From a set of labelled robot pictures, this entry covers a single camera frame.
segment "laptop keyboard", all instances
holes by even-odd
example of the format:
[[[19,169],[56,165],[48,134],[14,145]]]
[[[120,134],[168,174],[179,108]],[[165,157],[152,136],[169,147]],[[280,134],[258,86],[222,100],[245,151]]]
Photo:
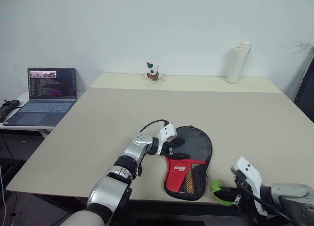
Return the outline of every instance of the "laptop keyboard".
[[[28,102],[19,112],[65,113],[73,102]]]

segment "beige tabletop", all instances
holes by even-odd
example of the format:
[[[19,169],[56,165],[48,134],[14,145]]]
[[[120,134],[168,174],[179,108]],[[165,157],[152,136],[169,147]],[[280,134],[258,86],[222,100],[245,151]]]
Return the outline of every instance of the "beige tabletop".
[[[160,118],[207,133],[213,146],[208,174],[226,186],[235,186],[230,167],[243,156],[265,185],[314,187],[314,124],[269,79],[244,78],[233,86],[218,77],[168,76],[164,84],[143,78],[101,74],[7,189],[87,197],[131,135]],[[185,88],[188,82],[195,86]],[[161,127],[146,132],[156,135]],[[165,157],[146,155],[142,166],[142,176],[131,185],[132,199],[178,201],[163,188]],[[208,189],[199,201],[213,201]]]

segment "laptop touchpad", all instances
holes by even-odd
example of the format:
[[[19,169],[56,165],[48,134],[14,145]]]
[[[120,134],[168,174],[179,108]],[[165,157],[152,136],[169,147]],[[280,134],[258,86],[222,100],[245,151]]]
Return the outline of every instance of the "laptop touchpad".
[[[27,115],[23,115],[23,117],[21,119],[19,119],[19,121],[16,122],[16,124],[21,124],[21,125],[37,125],[39,124],[43,118],[46,117],[47,114],[27,114]]]

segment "laptop screen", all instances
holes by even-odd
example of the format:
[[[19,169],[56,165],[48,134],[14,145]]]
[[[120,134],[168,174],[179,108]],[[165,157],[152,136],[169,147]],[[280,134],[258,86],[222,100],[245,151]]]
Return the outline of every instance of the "laptop screen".
[[[77,99],[75,69],[28,69],[30,100]]]

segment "white water bottle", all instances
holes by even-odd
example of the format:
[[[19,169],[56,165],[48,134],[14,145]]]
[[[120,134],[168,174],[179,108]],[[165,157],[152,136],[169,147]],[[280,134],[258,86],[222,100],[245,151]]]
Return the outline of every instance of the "white water bottle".
[[[240,42],[239,45],[237,45],[235,54],[230,63],[227,75],[227,82],[231,84],[236,84],[237,82],[239,82],[241,72],[244,68],[244,64],[250,51],[251,51],[250,42],[242,41]]]

